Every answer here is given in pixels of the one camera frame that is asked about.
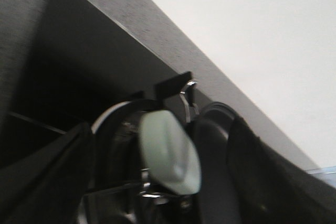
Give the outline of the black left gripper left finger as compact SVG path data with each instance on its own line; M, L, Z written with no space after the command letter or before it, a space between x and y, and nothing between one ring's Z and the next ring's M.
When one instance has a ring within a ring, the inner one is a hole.
M81 123L1 168L1 223L73 223L93 175L94 139Z

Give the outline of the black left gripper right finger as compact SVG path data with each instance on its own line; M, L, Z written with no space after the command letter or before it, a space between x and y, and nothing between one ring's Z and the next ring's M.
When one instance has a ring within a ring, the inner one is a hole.
M240 117L229 131L227 165L243 223L335 223L335 188L276 153Z

